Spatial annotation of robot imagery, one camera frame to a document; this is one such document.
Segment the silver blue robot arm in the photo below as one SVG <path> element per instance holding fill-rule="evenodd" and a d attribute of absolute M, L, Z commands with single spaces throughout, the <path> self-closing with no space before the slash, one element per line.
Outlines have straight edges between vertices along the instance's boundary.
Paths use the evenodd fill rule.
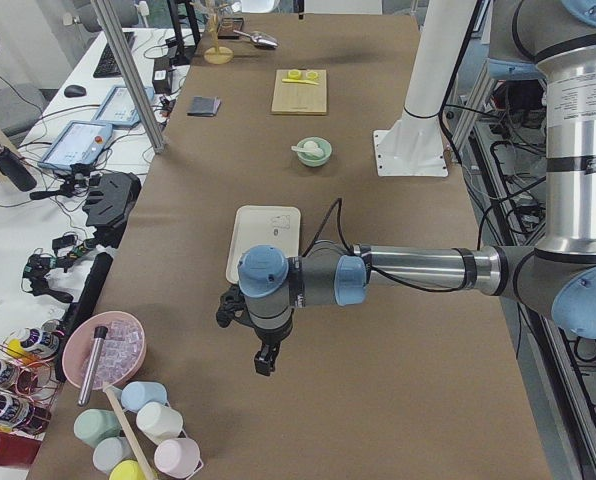
<path fill-rule="evenodd" d="M 517 243 L 418 249 L 314 237 L 295 257 L 250 248 L 216 320 L 254 331 L 259 374 L 275 370 L 296 309 L 359 304 L 379 278 L 430 293 L 507 297 L 596 340 L 596 1 L 496 2 L 489 60 L 495 78 L 546 82 L 545 199 L 525 207 L 510 193 L 490 203 L 504 211 Z"/>

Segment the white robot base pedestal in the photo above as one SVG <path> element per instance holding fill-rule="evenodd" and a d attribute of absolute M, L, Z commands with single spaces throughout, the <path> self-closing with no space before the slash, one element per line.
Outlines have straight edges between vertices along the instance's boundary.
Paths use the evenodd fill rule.
<path fill-rule="evenodd" d="M 421 30 L 402 115 L 374 132 L 381 177 L 445 177 L 441 110 L 477 1 L 434 0 Z"/>

